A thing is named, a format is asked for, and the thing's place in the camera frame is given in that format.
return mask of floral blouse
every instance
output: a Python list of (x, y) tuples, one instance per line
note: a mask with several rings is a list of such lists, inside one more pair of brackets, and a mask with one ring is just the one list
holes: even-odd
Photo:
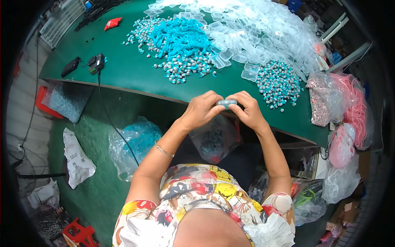
[(292, 246), (295, 217), (291, 197), (282, 192), (261, 206), (225, 170), (206, 164), (179, 164), (160, 183), (160, 204), (128, 202), (117, 219), (113, 246), (173, 246), (177, 226), (193, 208), (226, 212), (245, 232), (252, 247)]

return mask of black power bank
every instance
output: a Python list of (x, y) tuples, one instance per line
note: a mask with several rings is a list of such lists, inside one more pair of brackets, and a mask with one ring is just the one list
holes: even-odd
[(66, 64), (63, 67), (63, 70), (62, 70), (62, 73), (60, 74), (60, 76), (63, 78), (66, 75), (70, 74), (73, 70), (75, 70), (78, 67), (80, 60), (81, 60), (80, 57), (76, 57), (73, 60), (71, 60), (71, 62), (69, 62), (68, 64)]

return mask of bag of blue cords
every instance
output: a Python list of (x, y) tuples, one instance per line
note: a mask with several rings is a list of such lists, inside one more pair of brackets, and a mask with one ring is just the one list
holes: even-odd
[[(142, 116), (139, 116), (134, 124), (126, 126), (123, 130), (118, 129), (118, 131), (132, 148), (139, 164), (155, 145), (155, 141), (162, 137), (159, 127)], [(110, 130), (108, 141), (108, 154), (117, 168), (118, 178), (130, 182), (138, 164), (128, 145), (114, 129)]]

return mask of white pipe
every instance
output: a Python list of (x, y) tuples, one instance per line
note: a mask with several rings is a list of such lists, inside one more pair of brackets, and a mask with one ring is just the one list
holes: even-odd
[(339, 25), (330, 33), (328, 36), (326, 36), (324, 39), (322, 39), (322, 42), (325, 44), (329, 39), (331, 39), (344, 25), (349, 21), (350, 19), (346, 17), (343, 21), (339, 22)]

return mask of woman's arm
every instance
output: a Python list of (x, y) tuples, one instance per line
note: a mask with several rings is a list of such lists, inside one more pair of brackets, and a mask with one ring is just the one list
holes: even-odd
[[(184, 114), (177, 119), (170, 129), (157, 141), (158, 146), (168, 154), (174, 154), (182, 140), (194, 128), (203, 126), (215, 115), (225, 109), (224, 106), (214, 106), (215, 102), (223, 99), (214, 91), (195, 97), (191, 100)], [(140, 166), (133, 174), (126, 202), (133, 200), (150, 200), (159, 204), (159, 185), (172, 158), (153, 146)]]
[(284, 154), (278, 145), (269, 124), (263, 118), (258, 102), (246, 91), (238, 92), (226, 97), (237, 100), (244, 106), (244, 111), (238, 105), (229, 105), (239, 119), (248, 127), (253, 129), (262, 146), (263, 157), (267, 173), (269, 175), (269, 186), (265, 199), (273, 193), (284, 192), (291, 194), (291, 174)]

